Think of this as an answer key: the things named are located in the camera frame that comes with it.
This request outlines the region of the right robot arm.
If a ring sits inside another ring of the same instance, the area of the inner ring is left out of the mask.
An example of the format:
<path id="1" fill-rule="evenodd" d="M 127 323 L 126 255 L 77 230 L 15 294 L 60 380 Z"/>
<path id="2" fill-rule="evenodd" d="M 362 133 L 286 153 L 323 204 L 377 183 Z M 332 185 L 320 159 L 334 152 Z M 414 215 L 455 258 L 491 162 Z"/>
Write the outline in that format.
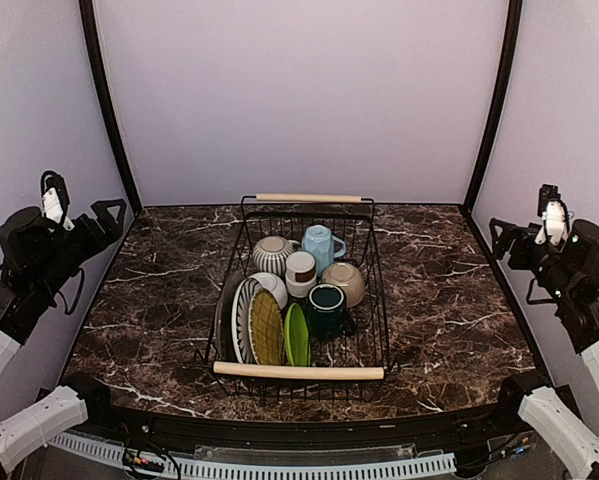
<path id="1" fill-rule="evenodd" d="M 489 224 L 496 258 L 531 275 L 525 301 L 551 305 L 572 353 L 590 376 L 599 397 L 599 226 L 574 221 L 564 236 L 541 225 L 520 226 L 493 218 Z M 489 413 L 500 434 L 528 424 L 557 455 L 573 479 L 599 479 L 599 436 L 567 407 L 554 387 L 526 381 L 510 390 Z"/>

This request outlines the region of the grey patterned glass plate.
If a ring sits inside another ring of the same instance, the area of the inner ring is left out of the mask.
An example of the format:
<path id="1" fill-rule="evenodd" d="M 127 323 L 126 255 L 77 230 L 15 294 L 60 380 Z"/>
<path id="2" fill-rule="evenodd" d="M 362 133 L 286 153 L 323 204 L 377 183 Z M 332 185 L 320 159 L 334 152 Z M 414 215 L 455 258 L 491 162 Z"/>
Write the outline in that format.
<path id="1" fill-rule="evenodd" d="M 232 305 L 237 288 L 243 280 L 244 275 L 241 271 L 232 272 L 227 277 L 215 309 L 215 346 L 218 359 L 221 361 L 236 361 L 231 330 Z"/>

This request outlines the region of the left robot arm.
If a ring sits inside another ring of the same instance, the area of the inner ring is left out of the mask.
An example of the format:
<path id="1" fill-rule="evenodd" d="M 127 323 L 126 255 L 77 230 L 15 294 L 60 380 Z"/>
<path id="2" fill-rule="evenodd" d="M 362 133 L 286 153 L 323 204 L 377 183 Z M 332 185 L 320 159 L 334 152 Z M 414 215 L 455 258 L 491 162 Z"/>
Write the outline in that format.
<path id="1" fill-rule="evenodd" d="M 25 345 L 41 316 L 57 305 L 64 284 L 85 261 L 116 242 L 126 203 L 96 201 L 93 217 L 81 215 L 66 229 L 62 220 L 26 207 L 0 226 L 0 376 Z M 49 440 L 85 423 L 99 436 L 120 427 L 107 386 L 85 373 L 70 375 L 41 400 L 0 422 L 0 479 Z"/>

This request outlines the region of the white black striped plate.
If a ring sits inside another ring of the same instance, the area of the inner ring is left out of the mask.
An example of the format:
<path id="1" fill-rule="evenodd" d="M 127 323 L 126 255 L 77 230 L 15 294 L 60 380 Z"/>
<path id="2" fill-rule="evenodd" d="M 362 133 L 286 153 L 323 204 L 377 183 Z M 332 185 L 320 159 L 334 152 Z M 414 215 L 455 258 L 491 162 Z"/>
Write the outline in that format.
<path id="1" fill-rule="evenodd" d="M 254 278 L 244 279 L 235 293 L 231 313 L 232 344 L 236 361 L 241 364 L 255 362 L 249 337 L 249 312 L 253 296 L 260 290 L 260 283 Z"/>

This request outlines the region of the green plate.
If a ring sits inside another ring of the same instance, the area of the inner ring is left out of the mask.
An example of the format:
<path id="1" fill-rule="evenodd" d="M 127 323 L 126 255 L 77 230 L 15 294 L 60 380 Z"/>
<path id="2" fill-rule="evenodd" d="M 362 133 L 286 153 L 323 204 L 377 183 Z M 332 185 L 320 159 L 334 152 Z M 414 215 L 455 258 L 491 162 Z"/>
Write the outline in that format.
<path id="1" fill-rule="evenodd" d="M 308 367 L 310 365 L 310 337 L 303 309 L 298 303 L 292 303 L 284 321 L 285 353 L 290 366 Z"/>

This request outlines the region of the light blue faceted mug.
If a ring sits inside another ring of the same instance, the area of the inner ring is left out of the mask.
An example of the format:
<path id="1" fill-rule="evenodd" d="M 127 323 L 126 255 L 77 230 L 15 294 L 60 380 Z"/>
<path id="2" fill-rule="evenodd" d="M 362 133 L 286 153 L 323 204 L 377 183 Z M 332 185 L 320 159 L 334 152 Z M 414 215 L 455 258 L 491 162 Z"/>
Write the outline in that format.
<path id="1" fill-rule="evenodd" d="M 309 226 L 301 241 L 302 250 L 315 260 L 317 275 L 346 254 L 346 244 L 325 225 Z"/>

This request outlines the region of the yellow waffle pattern plate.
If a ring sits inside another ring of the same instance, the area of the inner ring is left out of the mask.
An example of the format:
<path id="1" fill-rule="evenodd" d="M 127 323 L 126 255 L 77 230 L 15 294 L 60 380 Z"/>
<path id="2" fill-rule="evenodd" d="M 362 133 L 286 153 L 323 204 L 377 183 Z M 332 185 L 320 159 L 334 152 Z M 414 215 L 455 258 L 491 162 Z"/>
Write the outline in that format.
<path id="1" fill-rule="evenodd" d="M 274 295 L 267 289 L 258 290 L 251 299 L 248 333 L 256 364 L 280 366 L 283 363 L 281 311 Z"/>

